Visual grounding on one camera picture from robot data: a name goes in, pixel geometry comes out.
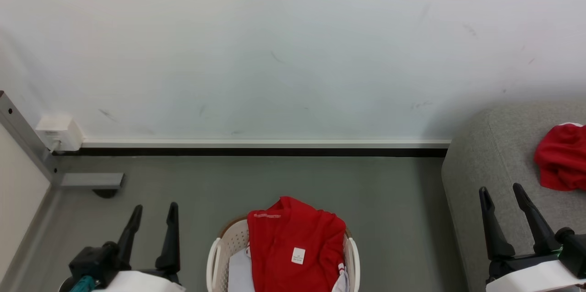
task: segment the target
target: cable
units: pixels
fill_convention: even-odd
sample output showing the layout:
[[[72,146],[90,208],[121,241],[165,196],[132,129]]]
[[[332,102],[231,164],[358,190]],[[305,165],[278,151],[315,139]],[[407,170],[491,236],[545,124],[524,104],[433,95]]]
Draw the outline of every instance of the cable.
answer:
[[[92,276],[82,277],[69,292],[92,292],[96,289],[96,282]]]
[[[61,141],[54,140],[53,143],[51,144],[51,147],[49,148],[49,152],[53,153],[55,150],[59,150],[60,147],[61,147]]]

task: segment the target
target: baseboard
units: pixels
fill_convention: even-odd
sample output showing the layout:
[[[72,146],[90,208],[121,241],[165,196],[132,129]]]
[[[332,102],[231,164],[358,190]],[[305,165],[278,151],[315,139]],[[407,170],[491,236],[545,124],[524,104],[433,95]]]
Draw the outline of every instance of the baseboard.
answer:
[[[445,157],[450,140],[87,140],[64,156]]]
[[[82,148],[445,149],[451,140],[180,140],[86,138]]]
[[[446,148],[81,148],[60,156],[445,157]]]

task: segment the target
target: metal frame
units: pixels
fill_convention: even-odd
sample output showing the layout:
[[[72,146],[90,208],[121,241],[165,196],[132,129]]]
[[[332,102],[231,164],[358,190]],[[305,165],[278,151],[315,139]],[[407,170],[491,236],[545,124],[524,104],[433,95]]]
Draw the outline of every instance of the metal frame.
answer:
[[[123,173],[67,173],[38,138],[35,130],[0,90],[0,124],[56,188],[120,189]]]

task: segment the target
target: gray floor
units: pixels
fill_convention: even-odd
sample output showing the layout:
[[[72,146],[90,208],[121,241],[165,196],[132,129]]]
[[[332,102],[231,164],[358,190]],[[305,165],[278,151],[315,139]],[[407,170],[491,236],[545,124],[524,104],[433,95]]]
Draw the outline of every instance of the gray floor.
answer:
[[[182,284],[206,290],[209,247],[232,219],[293,196],[343,219],[358,244],[360,290],[465,291],[441,158],[67,157],[75,172],[124,172],[110,200],[67,190],[19,290],[54,292],[84,246],[118,240],[144,206],[131,264],[151,268],[161,252],[170,202],[179,204]]]

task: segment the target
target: white cloth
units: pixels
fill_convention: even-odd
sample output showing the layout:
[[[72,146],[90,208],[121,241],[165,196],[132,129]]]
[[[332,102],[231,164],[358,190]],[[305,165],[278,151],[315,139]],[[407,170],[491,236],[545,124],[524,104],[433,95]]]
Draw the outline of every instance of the white cloth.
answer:
[[[348,277],[347,269],[343,263],[338,265],[340,277],[337,278],[331,292],[350,292],[350,278]]]
[[[582,125],[582,124],[579,124],[579,123],[569,123],[569,122],[568,123],[559,124],[558,126],[567,125],[567,124],[572,124],[572,125],[577,126],[577,127],[584,127],[584,125]]]
[[[245,248],[230,257],[228,264],[228,292],[255,292],[253,263]]]

